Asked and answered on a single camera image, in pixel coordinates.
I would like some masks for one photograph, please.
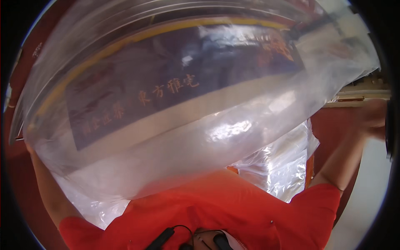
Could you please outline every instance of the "black earphone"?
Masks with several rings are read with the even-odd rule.
[[[153,242],[145,250],[161,250],[162,245],[164,245],[165,242],[169,238],[171,238],[172,235],[174,235],[174,233],[175,233],[174,228],[179,227],[179,226],[186,228],[190,232],[190,236],[192,237],[192,245],[183,243],[179,247],[179,250],[194,250],[194,235],[202,234],[205,232],[216,232],[216,231],[222,232],[222,234],[217,234],[216,236],[214,236],[214,239],[213,239],[214,243],[218,247],[218,250],[233,250],[230,247],[228,239],[223,231],[207,230],[207,231],[197,232],[197,233],[193,234],[192,231],[190,230],[190,228],[188,228],[187,226],[184,226],[184,225],[176,225],[171,228],[166,228],[155,240],[153,240]],[[208,249],[212,250],[212,248],[210,248],[203,240],[201,240],[201,241]]]

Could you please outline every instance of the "black cable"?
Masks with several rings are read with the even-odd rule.
[[[193,250],[194,250],[194,234],[192,233],[192,231],[190,230],[190,228],[188,228],[188,227],[185,226],[185,225],[176,225],[176,226],[173,226],[172,228],[176,228],[176,227],[179,227],[179,226],[182,226],[182,227],[186,228],[187,230],[189,230],[190,236],[192,237],[192,246],[193,246]]]
[[[203,240],[200,236],[198,236],[198,239],[199,239],[209,250],[212,250],[212,248],[209,247],[209,246],[207,245],[207,243],[204,242],[204,240]]]

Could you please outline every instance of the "earphone wire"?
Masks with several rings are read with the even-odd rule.
[[[194,250],[194,234],[192,233],[192,231],[190,230],[190,228],[188,228],[188,227],[185,226],[185,225],[176,225],[176,226],[173,226],[172,228],[174,229],[174,228],[177,228],[177,227],[179,227],[179,226],[184,227],[184,228],[186,228],[187,230],[189,230],[190,236],[192,237],[192,246],[193,246],[193,250]]]

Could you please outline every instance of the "transparent plastic bag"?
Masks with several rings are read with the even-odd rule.
[[[318,145],[308,119],[232,166],[248,182],[289,203],[304,190],[306,162]]]
[[[297,33],[295,24],[313,19],[284,1],[221,1],[265,16],[147,26],[179,9],[154,8],[166,2],[78,1],[26,84],[25,139],[90,199],[139,198],[224,168],[379,67],[366,30],[341,32],[353,17],[345,7]]]

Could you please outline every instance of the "hand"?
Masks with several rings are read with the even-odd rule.
[[[358,112],[358,125],[367,136],[385,139],[385,118],[387,102],[383,99],[372,99]]]

